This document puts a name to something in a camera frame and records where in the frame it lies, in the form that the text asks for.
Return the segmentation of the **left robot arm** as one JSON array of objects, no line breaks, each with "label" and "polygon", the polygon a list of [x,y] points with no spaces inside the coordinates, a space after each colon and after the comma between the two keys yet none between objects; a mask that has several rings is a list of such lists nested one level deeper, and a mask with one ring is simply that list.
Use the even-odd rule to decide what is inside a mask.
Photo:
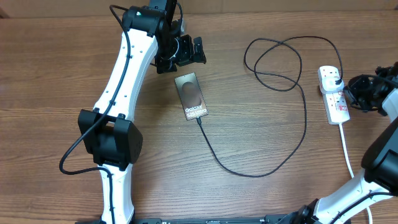
[{"label": "left robot arm", "polygon": [[103,213],[98,223],[133,223],[132,167],[141,153],[143,136],[134,125],[137,98],[147,69],[158,74],[191,63],[206,63],[200,37],[183,31],[174,19],[177,1],[151,1],[125,8],[117,21],[123,32],[119,54],[108,84],[92,110],[81,110],[79,140],[93,156],[101,174]]}]

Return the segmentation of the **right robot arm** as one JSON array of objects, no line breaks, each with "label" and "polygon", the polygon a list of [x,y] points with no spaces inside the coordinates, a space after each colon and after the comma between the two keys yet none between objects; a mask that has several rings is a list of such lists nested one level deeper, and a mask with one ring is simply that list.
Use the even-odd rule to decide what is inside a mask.
[{"label": "right robot arm", "polygon": [[318,69],[330,124],[341,126],[349,120],[349,106],[377,111],[388,116],[390,124],[369,146],[356,175],[336,192],[304,205],[279,223],[348,223],[372,204],[397,196],[397,65],[377,67],[374,75],[359,75],[347,85],[337,85],[337,76],[335,67]]}]

